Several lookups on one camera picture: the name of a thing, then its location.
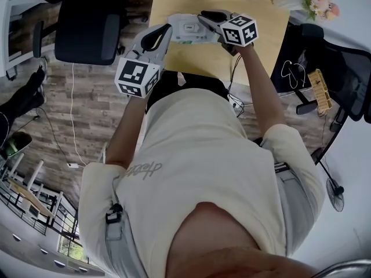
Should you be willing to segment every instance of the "wooden floor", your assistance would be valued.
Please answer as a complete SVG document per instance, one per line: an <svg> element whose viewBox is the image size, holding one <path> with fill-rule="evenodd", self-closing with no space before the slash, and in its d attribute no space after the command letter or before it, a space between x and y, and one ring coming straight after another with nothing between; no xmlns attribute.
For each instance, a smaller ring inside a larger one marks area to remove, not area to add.
<svg viewBox="0 0 371 278"><path fill-rule="evenodd" d="M131 0L129 13L149 13L150 1L152 0ZM132 22L123 30L121 43L125 46L129 45L134 36L146 28L146 23L142 23L140 20ZM52 123L56 138L66 153L68 161L79 162L79 157L75 153L70 119L72 64L57 61L53 52L48 53L46 57L48 59L48 78L45 81L44 90L48 101L42 108ZM97 160L102 146L112 137L128 101L125 95L118 93L114 85L117 62L116 60L115 64L109 67L74 65L75 85L72 113L75 121L77 149L85 163ZM0 103L7 101L17 89L22 87L37 67L38 60L31 59L18 67L19 75L14 82L0 78ZM251 103L249 87L235 83L231 93L241 98L245 104ZM312 98L312 91L307 91L304 94ZM300 101L295 95L282 97L281 100L288 124L300 132L309 152L327 145L333 137L333 133L329 131L329 125L338 106L335 105L328 112L325 120L325 117L318 117L317 112L302 116L296 115L295 109ZM12 131L24 125L33 116L35 116L35 111L18 118ZM247 105L239 120L250 139L260 137L253 106ZM43 113L41 113L40 119L31 122L23 130L32 135L33 141L25 149L25 157L20 163L18 171L29 178L39 160L44 160L45 163L37 180L52 189L63 191L77 207L82 169L76 170L67 167L66 160L54 141L50 125Z"/></svg>

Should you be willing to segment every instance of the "black office chair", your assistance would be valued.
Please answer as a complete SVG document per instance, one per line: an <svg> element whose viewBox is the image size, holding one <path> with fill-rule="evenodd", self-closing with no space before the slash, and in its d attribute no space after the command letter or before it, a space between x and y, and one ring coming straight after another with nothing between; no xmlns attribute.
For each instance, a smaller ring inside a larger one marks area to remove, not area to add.
<svg viewBox="0 0 371 278"><path fill-rule="evenodd" d="M301 62L305 59L303 65L308 74L315 69L322 71L330 97L351 119L358 121L364 115L365 120L371 123L370 53L325 41L323 29L317 25L289 24L271 77L279 93L292 91L289 81L281 76L284 62L297 63L299 59ZM296 78L302 78L299 66L291 66L291 69ZM307 77L304 87L310 87ZM297 107L297 114L306 114L317 108L316 101L308 101L298 90L294 92L303 102Z"/></svg>
<svg viewBox="0 0 371 278"><path fill-rule="evenodd" d="M55 55L69 63L111 65L118 50L120 30L129 21L126 0L46 0L62 1L58 22L43 28L36 24L34 57L41 56L42 38L56 32Z"/></svg>

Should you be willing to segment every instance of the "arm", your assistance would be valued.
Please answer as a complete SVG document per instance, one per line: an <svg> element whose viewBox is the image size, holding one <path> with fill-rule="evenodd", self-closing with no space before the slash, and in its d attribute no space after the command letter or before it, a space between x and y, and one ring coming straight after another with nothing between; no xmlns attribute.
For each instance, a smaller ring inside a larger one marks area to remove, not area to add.
<svg viewBox="0 0 371 278"><path fill-rule="evenodd" d="M127 169L133 160L147 101L131 97L120 124L118 125L107 150L106 164L115 164Z"/></svg>
<svg viewBox="0 0 371 278"><path fill-rule="evenodd" d="M262 136L273 125L286 124L282 104L252 45L236 46L249 77L251 96Z"/></svg>

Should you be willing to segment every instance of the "black clip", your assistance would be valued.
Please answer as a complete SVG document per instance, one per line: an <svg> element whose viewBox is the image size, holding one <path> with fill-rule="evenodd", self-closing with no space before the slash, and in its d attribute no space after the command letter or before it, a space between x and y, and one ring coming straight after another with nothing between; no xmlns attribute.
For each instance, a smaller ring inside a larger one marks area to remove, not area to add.
<svg viewBox="0 0 371 278"><path fill-rule="evenodd" d="M119 203L114 204L106 213L106 224L116 224L121 221L123 208Z"/></svg>

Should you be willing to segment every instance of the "foot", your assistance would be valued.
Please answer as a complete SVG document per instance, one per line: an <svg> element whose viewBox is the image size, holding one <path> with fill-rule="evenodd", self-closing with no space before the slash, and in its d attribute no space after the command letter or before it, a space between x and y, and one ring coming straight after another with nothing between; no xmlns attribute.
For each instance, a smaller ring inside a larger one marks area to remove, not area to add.
<svg viewBox="0 0 371 278"><path fill-rule="evenodd" d="M40 85L40 87L37 89L37 91L42 95L42 97L44 98L44 104L46 103L46 96L45 96L45 93L44 93L44 89L42 87L42 85Z"/></svg>
<svg viewBox="0 0 371 278"><path fill-rule="evenodd" d="M41 57L40 58L40 64L39 67L43 70L44 72L44 81L46 81L46 78L48 76L48 61L46 61L46 57Z"/></svg>

